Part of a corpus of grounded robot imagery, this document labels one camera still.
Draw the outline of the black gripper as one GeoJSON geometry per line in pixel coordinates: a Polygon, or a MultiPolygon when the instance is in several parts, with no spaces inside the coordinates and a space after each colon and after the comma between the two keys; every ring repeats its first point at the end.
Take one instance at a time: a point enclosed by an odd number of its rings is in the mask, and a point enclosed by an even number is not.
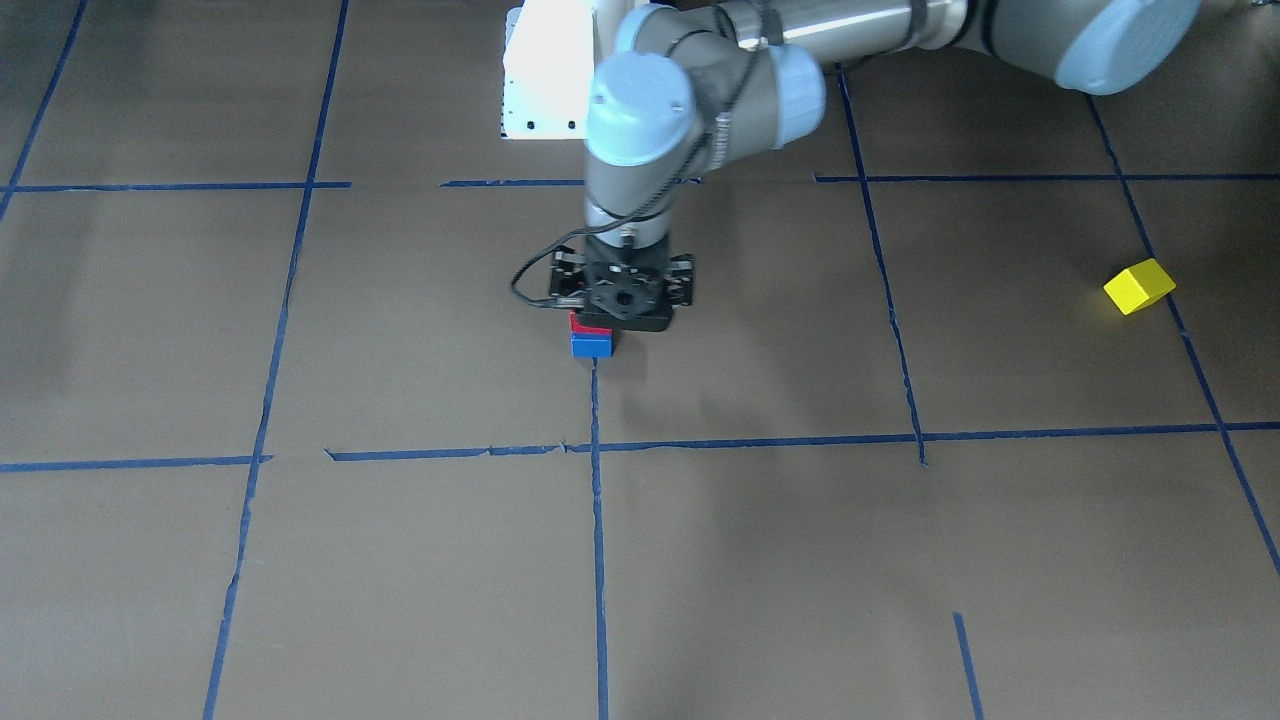
{"type": "Polygon", "coordinates": [[[623,249],[589,237],[580,319],[612,331],[667,331],[673,320],[666,292],[668,250],[667,238],[643,249],[623,249]]]}

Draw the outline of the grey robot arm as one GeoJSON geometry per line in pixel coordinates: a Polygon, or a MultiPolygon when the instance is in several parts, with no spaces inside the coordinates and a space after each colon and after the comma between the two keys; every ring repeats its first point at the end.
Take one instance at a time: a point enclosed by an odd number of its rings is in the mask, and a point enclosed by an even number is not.
{"type": "Polygon", "coordinates": [[[585,225],[550,247],[543,307],[584,325],[662,332],[694,300],[692,256],[668,252],[682,181],[813,133],[827,70],[909,49],[963,47],[1100,96],[1180,44],[1197,1],[723,1],[649,4],[594,70],[585,225]]]}

